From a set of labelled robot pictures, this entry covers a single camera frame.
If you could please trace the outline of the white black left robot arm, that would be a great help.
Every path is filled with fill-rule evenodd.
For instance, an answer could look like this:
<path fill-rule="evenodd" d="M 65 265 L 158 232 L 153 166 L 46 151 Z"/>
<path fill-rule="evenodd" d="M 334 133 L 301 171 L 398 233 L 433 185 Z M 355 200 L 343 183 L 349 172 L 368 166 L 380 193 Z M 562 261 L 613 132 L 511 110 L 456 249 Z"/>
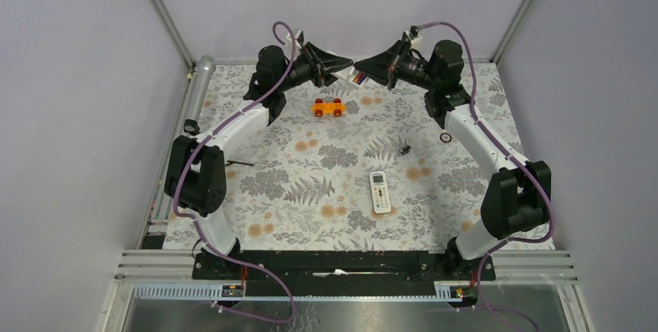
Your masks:
<path fill-rule="evenodd" d="M 334 73 L 352 65 L 352 59 L 311 42 L 303 43 L 291 58 L 281 47 L 264 47 L 238 109 L 203 133 L 174 139 L 165 193 L 172 199 L 174 214 L 195 225 L 206 250 L 213 254 L 210 266 L 221 278 L 234 277 L 241 267 L 239 255 L 232 252 L 237 238 L 220 208 L 227 194 L 228 157 L 279 117 L 286 91 L 308 81 L 326 87 L 336 80 Z"/>

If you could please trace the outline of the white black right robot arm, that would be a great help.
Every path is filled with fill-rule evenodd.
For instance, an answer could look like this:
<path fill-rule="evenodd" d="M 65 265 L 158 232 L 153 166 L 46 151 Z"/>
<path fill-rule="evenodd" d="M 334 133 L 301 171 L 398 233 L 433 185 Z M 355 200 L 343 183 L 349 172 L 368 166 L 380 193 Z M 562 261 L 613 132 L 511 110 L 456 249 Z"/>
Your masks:
<path fill-rule="evenodd" d="M 464 279 L 476 268 L 476 258 L 503 246 L 519 232 L 550 221 L 551 171 L 543 161 L 531 162 L 502 141 L 461 83 L 462 46 L 451 40 L 435 44 L 428 60 L 415 57 L 406 40 L 354 65 L 374 82 L 392 89 L 405 81 L 425 90 L 428 115 L 469 152 L 489 179 L 480 221 L 450 244 L 445 269 Z"/>

